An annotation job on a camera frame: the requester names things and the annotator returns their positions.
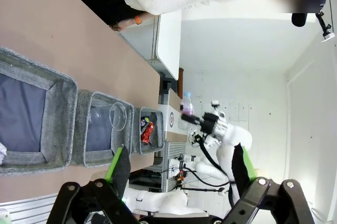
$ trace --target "hand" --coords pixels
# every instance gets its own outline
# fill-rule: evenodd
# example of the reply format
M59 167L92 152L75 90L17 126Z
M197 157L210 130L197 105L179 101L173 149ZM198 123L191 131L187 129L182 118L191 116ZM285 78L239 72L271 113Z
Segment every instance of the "hand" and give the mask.
M116 25L110 26L110 28L113 29L114 31L120 32L135 23L136 23L135 19L127 19L124 21L120 21Z

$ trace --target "bolt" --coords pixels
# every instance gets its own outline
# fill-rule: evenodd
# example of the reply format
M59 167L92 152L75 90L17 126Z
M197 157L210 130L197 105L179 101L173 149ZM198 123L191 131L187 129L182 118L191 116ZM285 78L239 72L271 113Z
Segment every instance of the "bolt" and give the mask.
M267 183L267 181L265 181L265 179L263 179L263 178L259 179L259 184L261 186L264 186L266 183Z
M293 188L295 186L293 182L288 182L286 183L286 185L289 186L290 188Z
M102 183L102 182L97 182L97 183L96 183L96 186L97 186L97 187L102 187L102 186L103 186L103 183Z

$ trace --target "clear plastic cup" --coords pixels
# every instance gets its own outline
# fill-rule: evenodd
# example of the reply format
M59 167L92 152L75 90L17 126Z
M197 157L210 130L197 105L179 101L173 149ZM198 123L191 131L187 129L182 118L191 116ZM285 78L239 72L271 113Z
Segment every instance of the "clear plastic cup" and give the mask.
M120 102L115 102L112 106L93 107L90 109L89 124L121 131L126 124L125 107Z

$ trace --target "large gray bin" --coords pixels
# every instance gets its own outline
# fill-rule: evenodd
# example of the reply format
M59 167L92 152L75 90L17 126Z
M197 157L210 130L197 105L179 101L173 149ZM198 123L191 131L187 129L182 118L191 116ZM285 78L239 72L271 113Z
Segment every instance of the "large gray bin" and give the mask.
M88 121L90 108L110 106L120 102L126 109L126 125L123 130L111 131L111 148L106 150L87 151L86 145L90 139L88 135ZM75 119L75 135L72 164L85 167L98 167L111 163L114 153L121 145L127 147L129 154L132 147L134 108L131 104L98 91L80 90L78 92L77 110Z
M0 100L3 99L0 103L2 109L0 121L2 125L7 125L2 129L0 140L8 148L7 156L0 165L0 175L36 174L64 169L70 163L72 156L77 101L76 82L67 75L4 47L0 47L0 74L2 79L10 79L18 83L18 86L27 86L45 93L45 96L42 96L42 102L36 103L42 104L41 111L43 111L39 114L42 117L40 125L37 125L38 151L16 151L15 148L10 147L15 141L18 141L16 144L18 149L22 149L28 140L25 136L16 136L16 130L21 134L26 131L24 127L18 127L15 123L18 120L26 122L17 114L6 113L10 110L6 106L11 103L11 108L17 109L18 113L25 113L27 117L29 117L29 111L24 105L21 106L23 109L17 108L15 101L8 98L6 100L8 95L6 86L0 86L2 88ZM25 92L20 89L13 88L10 91L12 97L31 102L29 97L21 97Z
M154 124L154 129L150 134L150 145L144 146L141 142L141 118L147 116ZM161 111L141 107L135 108L132 152L147 155L161 151L164 146L164 116Z

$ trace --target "green tape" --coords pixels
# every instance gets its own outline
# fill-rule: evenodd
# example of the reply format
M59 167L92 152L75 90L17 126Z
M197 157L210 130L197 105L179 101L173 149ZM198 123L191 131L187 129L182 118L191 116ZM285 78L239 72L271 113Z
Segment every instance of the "green tape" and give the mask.
M251 159L249 158L247 150L244 147L242 147L242 149L243 149L243 161L244 161L244 164L246 165L249 179L255 180L257 178L257 172L254 169L253 163Z
M120 156L121 156L122 150L123 150L122 147L118 148L118 150L117 150L117 152L116 152L114 158L112 159L112 162L111 162L111 164L110 164L110 166L109 166L109 169L108 169L107 172L106 172L105 180L106 180L108 183L111 183L111 182L112 182L112 181L111 181L111 179L112 179L111 176L112 176L112 173L114 172L114 169L115 169L115 167L116 167L116 164L117 164L117 162L118 162L118 160L119 160L119 158L120 158Z

